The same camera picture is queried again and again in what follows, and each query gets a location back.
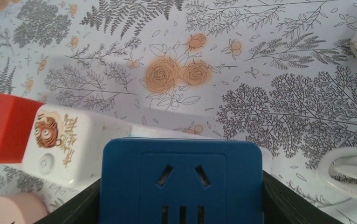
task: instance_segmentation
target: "pink lid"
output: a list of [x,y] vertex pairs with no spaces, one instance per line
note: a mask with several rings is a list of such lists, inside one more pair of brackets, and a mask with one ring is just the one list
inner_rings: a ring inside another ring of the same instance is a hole
[[0,224],[33,224],[47,214],[47,208],[35,194],[0,196]]

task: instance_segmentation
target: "white button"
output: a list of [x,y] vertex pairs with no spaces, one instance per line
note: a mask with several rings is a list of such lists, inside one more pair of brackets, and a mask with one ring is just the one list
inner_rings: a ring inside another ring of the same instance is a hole
[[39,160],[39,171],[41,174],[48,175],[54,169],[55,158],[52,154],[47,153]]

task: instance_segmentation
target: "red box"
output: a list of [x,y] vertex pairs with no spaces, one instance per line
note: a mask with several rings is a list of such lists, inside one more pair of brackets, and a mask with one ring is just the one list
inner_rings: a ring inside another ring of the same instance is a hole
[[44,103],[0,93],[0,163],[21,163],[37,110]]

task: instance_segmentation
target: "floral tablecloth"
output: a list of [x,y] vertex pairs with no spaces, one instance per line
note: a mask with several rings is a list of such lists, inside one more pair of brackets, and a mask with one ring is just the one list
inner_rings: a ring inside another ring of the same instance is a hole
[[[356,28],[350,0],[0,0],[0,92],[256,142],[276,178],[357,224],[357,201],[313,177],[357,147]],[[0,195],[49,211],[80,190],[0,165]]]

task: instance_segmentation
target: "blue plastic block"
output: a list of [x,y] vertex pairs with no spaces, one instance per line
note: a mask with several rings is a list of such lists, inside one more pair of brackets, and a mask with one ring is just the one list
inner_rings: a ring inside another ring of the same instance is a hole
[[253,143],[123,138],[103,152],[101,224],[262,224]]

